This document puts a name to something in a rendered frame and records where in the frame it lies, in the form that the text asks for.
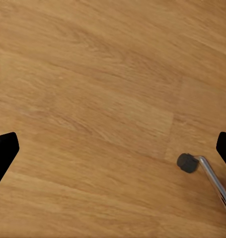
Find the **swivel chair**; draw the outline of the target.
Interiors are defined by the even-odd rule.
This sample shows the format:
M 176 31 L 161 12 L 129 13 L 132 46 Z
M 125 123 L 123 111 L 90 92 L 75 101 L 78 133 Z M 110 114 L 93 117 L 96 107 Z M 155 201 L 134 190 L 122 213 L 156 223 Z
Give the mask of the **swivel chair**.
M 196 170 L 198 164 L 200 164 L 200 166 L 204 170 L 212 187 L 214 188 L 217 196 L 219 197 L 220 201 L 222 202 L 222 205 L 226 210 L 226 190 L 215 175 L 206 158 L 204 156 L 192 156 L 190 154 L 183 153 L 177 160 L 177 165 L 183 171 L 189 174 L 193 173 Z

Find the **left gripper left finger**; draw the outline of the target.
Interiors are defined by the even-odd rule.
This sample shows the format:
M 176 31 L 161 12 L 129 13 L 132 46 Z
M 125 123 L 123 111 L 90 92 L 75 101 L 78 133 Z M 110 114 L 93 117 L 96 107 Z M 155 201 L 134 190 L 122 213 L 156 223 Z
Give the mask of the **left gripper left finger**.
M 0 135 L 0 181 L 19 151 L 15 132 Z

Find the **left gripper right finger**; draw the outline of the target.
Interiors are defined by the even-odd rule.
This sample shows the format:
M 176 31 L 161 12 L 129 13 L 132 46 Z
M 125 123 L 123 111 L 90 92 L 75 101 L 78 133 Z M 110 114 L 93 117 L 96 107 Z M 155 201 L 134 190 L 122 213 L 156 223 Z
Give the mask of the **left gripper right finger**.
M 216 149 L 226 163 L 226 132 L 220 132 Z

